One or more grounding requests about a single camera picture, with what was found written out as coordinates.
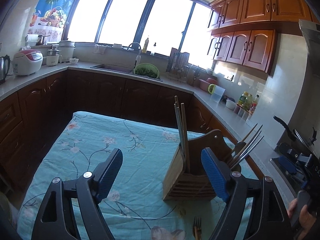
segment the bolt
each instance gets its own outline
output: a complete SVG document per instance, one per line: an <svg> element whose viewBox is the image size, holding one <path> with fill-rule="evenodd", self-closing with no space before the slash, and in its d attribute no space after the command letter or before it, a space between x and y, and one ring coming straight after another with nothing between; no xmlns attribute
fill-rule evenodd
<svg viewBox="0 0 320 240"><path fill-rule="evenodd" d="M232 176L239 178L241 176L241 173L239 171L233 171Z"/></svg>
<svg viewBox="0 0 320 240"><path fill-rule="evenodd" d="M52 182L53 182L54 184L57 184L59 181L60 181L60 178L54 178L54 179L52 180Z"/></svg>
<svg viewBox="0 0 320 240"><path fill-rule="evenodd" d="M85 173L83 174L83 176L84 176L85 178L90 178L90 177L92 176L92 173L91 173L90 171L87 171L87 172L85 172Z"/></svg>
<svg viewBox="0 0 320 240"><path fill-rule="evenodd" d="M273 182L273 179L269 176L265 176L264 179L266 180L266 182Z"/></svg>

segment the wall mural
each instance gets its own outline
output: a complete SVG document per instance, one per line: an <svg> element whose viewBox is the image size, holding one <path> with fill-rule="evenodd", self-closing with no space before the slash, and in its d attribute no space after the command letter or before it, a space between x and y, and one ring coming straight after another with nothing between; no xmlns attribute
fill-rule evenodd
<svg viewBox="0 0 320 240"><path fill-rule="evenodd" d="M50 35L47 41L60 41L74 0L39 0L28 34Z"/></svg>

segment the human hand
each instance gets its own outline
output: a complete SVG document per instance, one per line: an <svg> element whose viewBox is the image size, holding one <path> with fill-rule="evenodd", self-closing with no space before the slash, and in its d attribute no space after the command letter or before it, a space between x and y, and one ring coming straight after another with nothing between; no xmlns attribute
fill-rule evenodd
<svg viewBox="0 0 320 240"><path fill-rule="evenodd" d="M289 219L292 218L292 215L294 213L295 208L297 207L297 199L295 198L292 200L289 204L289 209L287 210L288 217ZM310 231L314 223L316 222L316 218L313 217L309 212L308 212L308 206L304 205L303 208L301 209L300 216L299 216L299 222L300 225L303 228L303 231L301 234L298 236L298 240L302 240L307 233Z"/></svg>

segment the blue floral tablecloth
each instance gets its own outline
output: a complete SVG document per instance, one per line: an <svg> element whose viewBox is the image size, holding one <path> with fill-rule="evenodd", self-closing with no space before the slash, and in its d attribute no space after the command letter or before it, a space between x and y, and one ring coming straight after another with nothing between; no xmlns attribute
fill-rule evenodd
<svg viewBox="0 0 320 240"><path fill-rule="evenodd" d="M188 132L188 138L201 134ZM230 147L233 144L225 138ZM179 144L176 129L148 125L87 112L76 112L43 159L27 191L18 220L18 233L31 239L40 203L55 177L77 179L105 161L114 148L123 152L123 165L99 207L115 239L194 239L194 216L202 216L202 239L208 239L224 209L212 201L162 200L162 181ZM246 162L242 174L256 176ZM248 199L237 238L242 239L252 200ZM81 239L88 239L77 200L73 207Z"/></svg>

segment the range hood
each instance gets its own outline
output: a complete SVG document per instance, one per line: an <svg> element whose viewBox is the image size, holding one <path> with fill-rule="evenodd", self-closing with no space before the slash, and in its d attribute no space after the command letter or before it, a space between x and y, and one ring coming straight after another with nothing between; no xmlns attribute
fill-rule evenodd
<svg viewBox="0 0 320 240"><path fill-rule="evenodd" d="M299 27L308 47L312 73L320 78L320 25L314 22L299 20Z"/></svg>

